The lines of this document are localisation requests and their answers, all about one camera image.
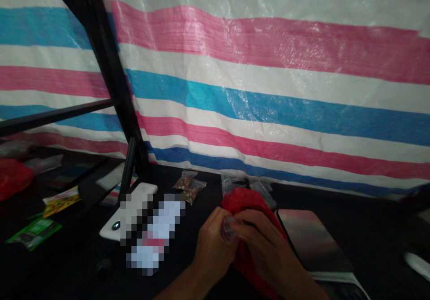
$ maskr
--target striped tarp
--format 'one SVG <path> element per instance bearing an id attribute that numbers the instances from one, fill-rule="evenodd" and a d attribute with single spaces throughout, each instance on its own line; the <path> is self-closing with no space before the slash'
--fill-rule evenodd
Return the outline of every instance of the striped tarp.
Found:
<path id="1" fill-rule="evenodd" d="M 109 98 L 85 30 L 62 0 L 0 0 L 0 119 Z M 10 139 L 124 157 L 113 108 Z"/>
<path id="2" fill-rule="evenodd" d="M 107 97 L 61 0 L 0 3 L 0 118 Z M 429 182 L 430 0 L 105 4 L 153 162 L 372 196 Z M 112 110 L 21 136 L 126 151 Z"/>

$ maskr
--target green packet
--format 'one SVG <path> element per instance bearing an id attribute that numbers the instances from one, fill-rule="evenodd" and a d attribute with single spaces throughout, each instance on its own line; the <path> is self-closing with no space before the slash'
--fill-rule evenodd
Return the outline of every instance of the green packet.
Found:
<path id="1" fill-rule="evenodd" d="M 24 227 L 14 236 L 6 240 L 6 243 L 22 243 L 29 251 L 63 227 L 61 224 L 49 218 L 38 218 L 27 227 Z"/>

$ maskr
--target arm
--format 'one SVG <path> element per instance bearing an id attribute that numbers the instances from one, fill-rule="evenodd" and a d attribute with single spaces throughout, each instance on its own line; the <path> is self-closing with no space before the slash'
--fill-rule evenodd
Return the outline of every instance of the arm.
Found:
<path id="1" fill-rule="evenodd" d="M 203 299 L 227 273 L 238 244 L 236 239 L 228 245 L 221 237 L 221 225 L 229 215 L 220 207 L 210 214 L 198 233 L 193 263 L 153 300 Z"/>
<path id="2" fill-rule="evenodd" d="M 253 224 L 232 223 L 251 252 L 258 275 L 286 300 L 328 300 L 297 259 L 288 241 L 261 212 L 247 209 L 234 216 Z"/>

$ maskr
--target red plastic bag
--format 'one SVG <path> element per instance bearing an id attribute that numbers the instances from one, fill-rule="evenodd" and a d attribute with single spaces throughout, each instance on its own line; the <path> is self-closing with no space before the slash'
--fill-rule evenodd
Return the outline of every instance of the red plastic bag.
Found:
<path id="1" fill-rule="evenodd" d="M 232 192 L 225 195 L 222 205 L 233 215 L 245 209 L 261 211 L 282 233 L 284 238 L 287 239 L 281 224 L 278 222 L 259 192 L 244 188 L 234 188 Z M 251 253 L 243 241 L 239 242 L 233 265 L 236 270 L 238 270 L 263 296 L 269 299 L 279 299 L 279 295 L 276 291 L 274 291 L 255 271 Z"/>
<path id="2" fill-rule="evenodd" d="M 14 159 L 0 158 L 0 201 L 27 188 L 34 173 Z"/>

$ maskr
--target black table surface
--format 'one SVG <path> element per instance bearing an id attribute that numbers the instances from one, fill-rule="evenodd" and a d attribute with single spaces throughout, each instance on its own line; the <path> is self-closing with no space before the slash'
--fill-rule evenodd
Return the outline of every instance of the black table surface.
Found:
<path id="1" fill-rule="evenodd" d="M 152 183 L 158 193 L 179 193 L 172 189 L 181 169 L 152 166 Z M 67 254 L 53 253 L 58 266 L 45 270 L 40 283 L 29 285 L 22 296 L 40 299 L 151 299 L 163 290 L 192 261 L 198 230 L 213 209 L 221 205 L 221 179 L 218 174 L 199 172 L 207 182 L 193 206 L 176 226 L 168 254 L 153 276 L 127 269 L 125 248 L 103 239 L 99 230 L 115 211 L 98 206 L 86 225 L 88 229 Z M 430 245 L 430 229 L 420 218 L 398 211 L 396 203 L 303 187 L 272 184 L 272 196 L 279 208 L 306 209 L 317 214 L 350 259 L 354 273 L 372 300 L 428 299 L 430 283 L 411 270 L 404 252 Z M 97 264 L 110 259 L 112 270 L 96 276 Z M 208 299 L 261 299 L 234 269 L 211 290 Z"/>
<path id="2" fill-rule="evenodd" d="M 0 202 L 0 296 L 13 296 L 25 289 L 27 284 L 36 282 L 34 277 L 43 274 L 44 265 L 50 255 L 68 253 L 72 248 L 79 233 L 74 226 L 87 215 L 95 205 L 107 195 L 102 187 L 95 182 L 107 175 L 120 163 L 122 159 L 106 158 L 99 155 L 91 155 L 74 151 L 65 151 L 55 148 L 37 147 L 30 152 L 26 159 L 46 158 L 63 154 L 60 168 L 37 175 L 34 181 L 23 191 Z M 13 236 L 19 230 L 30 224 L 36 218 L 29 218 L 45 209 L 42 199 L 58 194 L 58 191 L 50 190 L 46 183 L 55 178 L 66 169 L 82 162 L 98 164 L 77 181 L 81 199 L 76 204 L 50 218 L 59 222 L 63 227 L 36 249 L 29 252 L 19 243 L 5 244 L 4 241 Z M 50 269 L 55 271 L 55 262 Z"/>

